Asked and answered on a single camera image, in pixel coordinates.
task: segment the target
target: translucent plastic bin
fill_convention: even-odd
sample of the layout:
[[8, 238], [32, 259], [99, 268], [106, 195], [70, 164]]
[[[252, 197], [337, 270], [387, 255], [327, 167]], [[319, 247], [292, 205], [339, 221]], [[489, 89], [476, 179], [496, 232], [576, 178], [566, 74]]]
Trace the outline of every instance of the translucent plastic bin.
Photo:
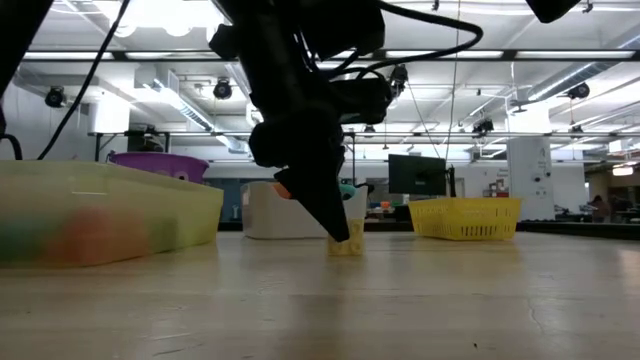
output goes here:
[[0, 265], [87, 266], [216, 238], [222, 190], [126, 167], [0, 161]]

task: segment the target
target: computer screen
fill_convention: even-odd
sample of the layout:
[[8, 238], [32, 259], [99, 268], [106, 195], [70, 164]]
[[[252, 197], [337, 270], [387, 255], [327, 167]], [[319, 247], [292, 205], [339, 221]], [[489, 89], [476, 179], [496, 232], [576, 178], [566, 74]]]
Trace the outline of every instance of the computer screen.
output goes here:
[[446, 196], [446, 168], [444, 159], [389, 155], [389, 192]]

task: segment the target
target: green object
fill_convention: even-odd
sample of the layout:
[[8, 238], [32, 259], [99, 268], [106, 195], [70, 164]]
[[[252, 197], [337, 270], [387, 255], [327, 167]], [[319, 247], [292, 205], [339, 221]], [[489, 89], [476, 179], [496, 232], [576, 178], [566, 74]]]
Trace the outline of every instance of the green object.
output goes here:
[[343, 200], [351, 199], [356, 196], [356, 187], [353, 185], [340, 184], [340, 194]]

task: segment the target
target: purple plastic container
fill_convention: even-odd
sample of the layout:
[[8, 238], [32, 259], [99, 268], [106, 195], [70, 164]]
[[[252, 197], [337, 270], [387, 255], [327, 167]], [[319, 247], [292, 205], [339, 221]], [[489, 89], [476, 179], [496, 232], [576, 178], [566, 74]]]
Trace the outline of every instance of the purple plastic container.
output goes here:
[[171, 176], [177, 179], [202, 184], [204, 172], [209, 168], [206, 161], [189, 156], [164, 153], [130, 152], [109, 157], [114, 164]]

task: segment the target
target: yellow plastic basket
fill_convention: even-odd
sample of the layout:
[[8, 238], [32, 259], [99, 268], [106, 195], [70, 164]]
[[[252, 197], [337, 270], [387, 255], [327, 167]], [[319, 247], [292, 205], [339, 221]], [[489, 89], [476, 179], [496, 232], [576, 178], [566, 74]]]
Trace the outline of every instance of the yellow plastic basket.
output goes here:
[[414, 231], [448, 240], [508, 240], [516, 232], [521, 199], [446, 198], [409, 203]]

